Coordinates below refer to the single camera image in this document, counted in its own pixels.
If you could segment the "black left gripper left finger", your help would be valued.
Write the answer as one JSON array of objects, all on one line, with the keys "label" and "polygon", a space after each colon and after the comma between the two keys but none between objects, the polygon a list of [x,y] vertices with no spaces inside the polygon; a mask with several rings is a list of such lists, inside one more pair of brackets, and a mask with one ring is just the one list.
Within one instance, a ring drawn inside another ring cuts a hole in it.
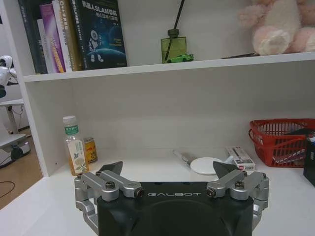
[{"label": "black left gripper left finger", "polygon": [[115,201],[122,193],[127,198],[137,199],[144,195],[141,183],[120,176],[123,163],[104,165],[96,174],[79,174],[74,179],[75,205],[82,211],[84,221],[98,233],[98,214],[95,211],[97,199],[106,202]]}]

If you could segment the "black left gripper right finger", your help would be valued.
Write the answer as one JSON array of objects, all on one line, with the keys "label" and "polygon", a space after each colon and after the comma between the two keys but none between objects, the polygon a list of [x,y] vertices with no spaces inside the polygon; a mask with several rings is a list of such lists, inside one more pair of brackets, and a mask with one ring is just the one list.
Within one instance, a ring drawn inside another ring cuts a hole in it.
[{"label": "black left gripper right finger", "polygon": [[207,183],[206,195],[211,199],[225,196],[230,191],[231,198],[245,201],[249,197],[253,199],[252,227],[259,224],[263,210],[268,207],[269,178],[265,173],[252,172],[238,169],[235,165],[213,162],[213,168],[218,180]]}]

